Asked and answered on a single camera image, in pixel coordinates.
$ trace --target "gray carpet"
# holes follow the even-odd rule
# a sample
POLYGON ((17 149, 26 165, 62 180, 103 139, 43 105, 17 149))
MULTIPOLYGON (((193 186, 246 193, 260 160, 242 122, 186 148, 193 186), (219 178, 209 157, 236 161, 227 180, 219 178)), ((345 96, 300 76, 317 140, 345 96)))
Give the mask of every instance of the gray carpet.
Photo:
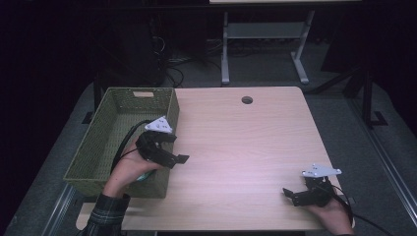
MULTIPOLYGON (((230 87, 296 86, 302 90, 313 89, 336 76, 321 72, 328 46, 307 44, 302 61, 311 82, 300 85, 289 52, 297 42, 263 47, 262 52, 246 57, 230 57, 230 87)), ((220 57, 208 58, 219 65, 220 57)), ((220 71, 211 62, 191 62, 177 66, 184 74, 184 88, 219 87, 220 71)), ((169 71, 174 79, 180 74, 169 71)), ((166 80, 164 87, 171 87, 166 80)), ((353 211, 365 216, 396 236, 417 235, 416 225, 405 210, 394 187, 389 181, 378 153, 373 148, 361 121, 352 111, 350 101, 341 91, 344 83, 320 95, 307 95, 306 99, 334 167, 343 170, 340 184, 349 197, 355 200, 353 211)), ((417 140, 390 104, 388 96, 378 87, 374 89, 374 110, 379 110, 389 125, 376 127, 374 132, 381 139, 396 168, 401 173, 414 196, 417 168, 417 140)), ((82 124, 86 114, 93 110, 92 86, 86 88, 73 114, 48 155, 34 180, 27 196, 17 211, 5 235, 42 235, 55 202, 64 189, 62 178, 88 125, 82 124)), ((57 224, 55 235, 76 235, 77 214, 83 196, 75 193, 65 216, 57 224)), ((356 219, 358 235, 384 235, 370 224, 356 219)), ((152 235, 152 232, 129 232, 128 235, 152 235)), ((308 236, 329 235, 325 231, 308 232, 308 236)))

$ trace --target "dark background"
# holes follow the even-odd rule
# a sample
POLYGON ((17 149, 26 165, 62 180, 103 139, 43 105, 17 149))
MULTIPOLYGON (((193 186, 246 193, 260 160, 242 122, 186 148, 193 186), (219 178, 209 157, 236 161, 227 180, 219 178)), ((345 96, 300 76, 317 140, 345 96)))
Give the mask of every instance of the dark background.
MULTIPOLYGON (((90 1, 98 5, 105 2, 90 1)), ((324 64, 326 70, 343 72, 357 63, 369 69, 417 134, 416 21, 411 3, 391 2, 394 5, 383 4, 346 15, 336 26, 329 23, 328 19, 334 19, 331 12, 318 12, 310 40, 332 41, 324 64), (337 34, 332 33, 335 27, 337 34)), ((190 39, 186 33, 174 32, 184 30, 181 23, 188 22, 194 26, 189 29, 204 42, 206 37, 221 33, 211 30, 212 24, 221 24, 221 20, 208 21, 217 16, 166 14, 166 18, 176 21, 164 33, 172 37, 174 44, 187 42, 190 39)), ((97 76, 98 69, 91 62, 96 44, 89 38, 89 28, 96 20, 97 15, 87 13, 79 3, 69 0, 0 1, 1 232, 25 196, 78 97, 97 76)), ((196 41, 185 43, 191 45, 185 49, 201 53, 196 41)))

